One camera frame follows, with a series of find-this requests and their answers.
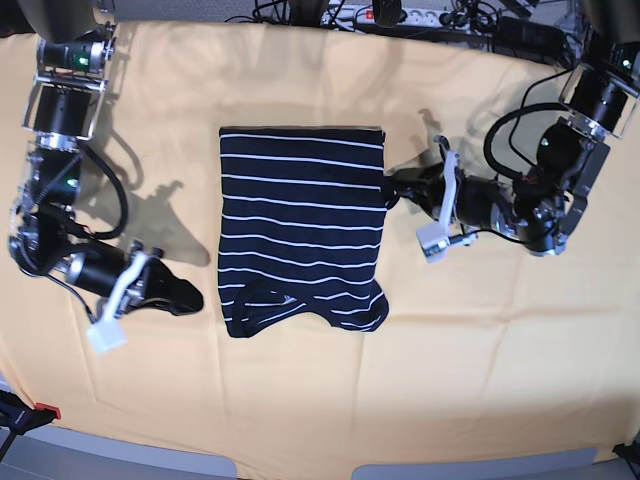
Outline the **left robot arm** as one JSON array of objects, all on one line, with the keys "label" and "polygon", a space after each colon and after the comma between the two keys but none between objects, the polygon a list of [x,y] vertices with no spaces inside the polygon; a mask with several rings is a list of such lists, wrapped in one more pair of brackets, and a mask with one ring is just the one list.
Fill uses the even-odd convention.
[{"label": "left robot arm", "polygon": [[[466,174],[443,136],[434,139],[440,163],[386,176],[389,208],[406,199],[432,220],[417,231],[428,261],[442,258],[453,246],[471,244],[481,233],[538,257],[565,250],[610,152],[606,140],[615,135],[627,104],[639,100],[639,68],[623,61],[624,50],[639,41],[638,2],[587,1],[584,9],[590,32],[559,99],[522,103],[488,130],[483,156],[495,178]],[[500,163],[493,151],[499,131],[542,112],[559,116],[542,134],[529,170]]]}]

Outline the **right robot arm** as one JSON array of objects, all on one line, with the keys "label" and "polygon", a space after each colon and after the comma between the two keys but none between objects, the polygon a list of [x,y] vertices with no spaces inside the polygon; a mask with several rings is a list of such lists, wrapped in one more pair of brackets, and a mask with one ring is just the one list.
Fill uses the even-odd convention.
[{"label": "right robot arm", "polygon": [[[89,142],[107,90],[115,24],[99,22],[90,1],[21,1],[18,7],[39,41],[22,120],[34,138],[11,210],[11,257],[28,276],[46,278],[74,296],[99,296],[102,311],[86,313],[91,323],[141,309],[199,312],[202,294],[171,272],[162,250],[146,251],[138,241],[128,250],[108,243],[124,232],[129,204],[123,184]],[[118,199],[119,219],[108,231],[76,220],[85,161],[107,177]]]}]

